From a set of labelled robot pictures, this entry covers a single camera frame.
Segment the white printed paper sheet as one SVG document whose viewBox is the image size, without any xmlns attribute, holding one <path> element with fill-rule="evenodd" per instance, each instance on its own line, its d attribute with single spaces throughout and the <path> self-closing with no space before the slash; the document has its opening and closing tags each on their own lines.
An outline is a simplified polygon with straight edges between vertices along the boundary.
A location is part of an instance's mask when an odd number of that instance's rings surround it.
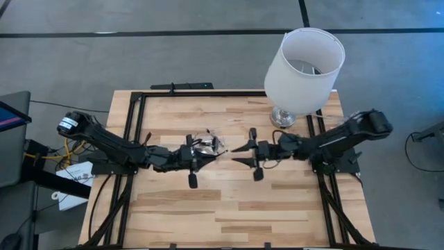
<svg viewBox="0 0 444 250">
<path fill-rule="evenodd" d="M 55 173 L 57 177 L 64 179 L 62 184 L 68 184 L 67 187 L 61 187 L 51 195 L 51 198 L 58 202 L 59 211 L 70 210 L 87 203 L 89 197 L 88 192 L 86 193 L 86 197 L 82 198 L 77 196 L 74 191 L 85 191 L 85 188 L 80 185 L 88 186 L 89 188 L 92 186 L 94 180 L 92 166 L 93 164 L 87 161 L 68 166 Z"/>
</svg>

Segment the white shade silver table lamp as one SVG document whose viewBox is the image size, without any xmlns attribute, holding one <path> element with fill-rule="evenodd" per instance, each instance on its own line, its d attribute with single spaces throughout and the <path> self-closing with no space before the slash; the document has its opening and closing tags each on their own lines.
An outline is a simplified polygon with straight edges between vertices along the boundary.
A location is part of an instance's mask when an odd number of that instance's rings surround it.
<svg viewBox="0 0 444 250">
<path fill-rule="evenodd" d="M 344 46 L 331 33 L 319 28 L 286 33 L 264 78 L 273 125 L 286 129 L 297 117 L 320 110 L 344 62 Z"/>
</svg>

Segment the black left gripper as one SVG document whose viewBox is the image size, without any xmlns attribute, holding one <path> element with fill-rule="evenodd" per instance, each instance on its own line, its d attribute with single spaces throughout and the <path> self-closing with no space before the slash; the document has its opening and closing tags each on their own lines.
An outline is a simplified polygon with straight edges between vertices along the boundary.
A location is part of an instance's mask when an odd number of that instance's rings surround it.
<svg viewBox="0 0 444 250">
<path fill-rule="evenodd" d="M 186 136 L 185 144 L 182 144 L 178 150 L 176 160 L 177 162 L 174 165 L 175 171 L 180 170 L 188 170 L 188 184 L 191 189 L 196 189 L 198 187 L 198 179 L 196 172 L 198 171 L 197 167 L 197 158 L 194 155 L 194 146 L 193 146 L 193 137 L 191 134 Z M 199 149 L 200 159 L 200 168 L 202 169 L 206 165 L 216 160 L 216 157 L 219 156 L 217 151 L 213 151 L 212 149 Z"/>
</svg>

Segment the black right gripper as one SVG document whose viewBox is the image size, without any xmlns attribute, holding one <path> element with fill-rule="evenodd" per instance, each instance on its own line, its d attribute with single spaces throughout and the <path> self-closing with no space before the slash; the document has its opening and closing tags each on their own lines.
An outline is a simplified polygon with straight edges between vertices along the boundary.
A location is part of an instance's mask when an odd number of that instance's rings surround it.
<svg viewBox="0 0 444 250">
<path fill-rule="evenodd" d="M 233 149 L 232 152 L 243 152 L 253 150 L 253 158 L 233 158 L 233 161 L 242 163 L 254 169 L 254 181 L 261 181 L 264 178 L 264 169 L 260 163 L 269 159 L 272 155 L 273 145 L 266 140 L 257 141 L 257 130 L 251 128 L 249 131 L 249 141 L 239 148 Z"/>
</svg>

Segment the black aluminium table frame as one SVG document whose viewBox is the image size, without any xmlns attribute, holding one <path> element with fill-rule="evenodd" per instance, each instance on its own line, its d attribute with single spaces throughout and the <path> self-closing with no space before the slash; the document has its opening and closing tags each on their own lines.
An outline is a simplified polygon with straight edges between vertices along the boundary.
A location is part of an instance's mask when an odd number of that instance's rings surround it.
<svg viewBox="0 0 444 250">
<path fill-rule="evenodd" d="M 152 91 L 144 109 L 131 92 L 114 93 L 107 128 L 122 135 L 151 134 L 151 144 L 178 148 L 188 134 L 211 131 L 228 152 L 188 185 L 186 171 L 160 174 L 142 169 L 134 177 L 125 248 L 326 247 L 329 244 L 318 178 L 308 162 L 268 163 L 261 181 L 241 164 L 237 148 L 250 128 L 259 140 L 275 137 L 271 102 L 258 93 L 200 92 L 196 97 Z"/>
</svg>

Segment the clear acrylic brush organizer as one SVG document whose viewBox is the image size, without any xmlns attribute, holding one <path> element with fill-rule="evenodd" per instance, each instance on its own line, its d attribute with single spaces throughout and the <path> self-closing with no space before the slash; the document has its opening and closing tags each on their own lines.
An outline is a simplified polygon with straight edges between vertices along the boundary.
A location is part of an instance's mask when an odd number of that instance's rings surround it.
<svg viewBox="0 0 444 250">
<path fill-rule="evenodd" d="M 225 153 L 227 151 L 225 139 L 222 136 L 217 135 L 215 132 L 210 131 L 209 129 L 206 129 L 202 133 L 192 135 L 194 148 L 197 151 L 199 151 L 199 149 L 212 149 L 212 138 L 214 136 L 217 136 L 221 141 L 221 148 L 217 152 L 219 153 L 219 155 Z"/>
</svg>

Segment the black stand beam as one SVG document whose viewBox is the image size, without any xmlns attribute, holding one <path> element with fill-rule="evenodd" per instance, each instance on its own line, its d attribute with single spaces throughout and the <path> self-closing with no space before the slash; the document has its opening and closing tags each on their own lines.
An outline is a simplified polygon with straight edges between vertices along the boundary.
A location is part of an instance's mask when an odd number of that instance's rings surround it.
<svg viewBox="0 0 444 250">
<path fill-rule="evenodd" d="M 25 143 L 24 152 L 26 154 L 22 162 L 21 182 L 32 181 L 38 186 L 55 191 L 68 186 L 68 184 L 62 184 L 64 182 L 63 178 L 44 170 L 49 151 L 48 147 L 34 140 L 28 140 Z M 85 191 L 75 190 L 74 193 L 79 197 L 85 198 L 87 192 L 90 194 L 91 188 L 84 185 L 80 186 L 85 188 Z"/>
</svg>

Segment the grey stand leg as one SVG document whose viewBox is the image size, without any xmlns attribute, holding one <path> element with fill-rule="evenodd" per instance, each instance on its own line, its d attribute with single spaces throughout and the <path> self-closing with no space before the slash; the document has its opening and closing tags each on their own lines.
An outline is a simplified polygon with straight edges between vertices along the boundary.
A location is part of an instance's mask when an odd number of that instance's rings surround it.
<svg viewBox="0 0 444 250">
<path fill-rule="evenodd" d="M 444 122 L 439 122 L 412 136 L 414 142 L 421 142 L 425 138 L 436 138 L 444 144 Z"/>
</svg>

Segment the black flat bar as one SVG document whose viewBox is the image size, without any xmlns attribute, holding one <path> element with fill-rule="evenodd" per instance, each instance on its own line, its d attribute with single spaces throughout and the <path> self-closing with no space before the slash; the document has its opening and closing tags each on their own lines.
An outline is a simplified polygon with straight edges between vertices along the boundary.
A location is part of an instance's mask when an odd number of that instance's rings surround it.
<svg viewBox="0 0 444 250">
<path fill-rule="evenodd" d="M 152 85 L 151 90 L 213 90 L 212 83 L 170 83 L 164 85 Z"/>
</svg>

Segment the blue screen monitor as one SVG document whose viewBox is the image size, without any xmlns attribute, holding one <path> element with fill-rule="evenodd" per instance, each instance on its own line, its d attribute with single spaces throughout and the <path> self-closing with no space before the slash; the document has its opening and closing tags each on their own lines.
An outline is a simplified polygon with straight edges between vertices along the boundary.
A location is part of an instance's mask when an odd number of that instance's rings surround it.
<svg viewBox="0 0 444 250">
<path fill-rule="evenodd" d="M 24 112 L 0 101 L 0 132 L 30 124 L 32 118 Z"/>
</svg>

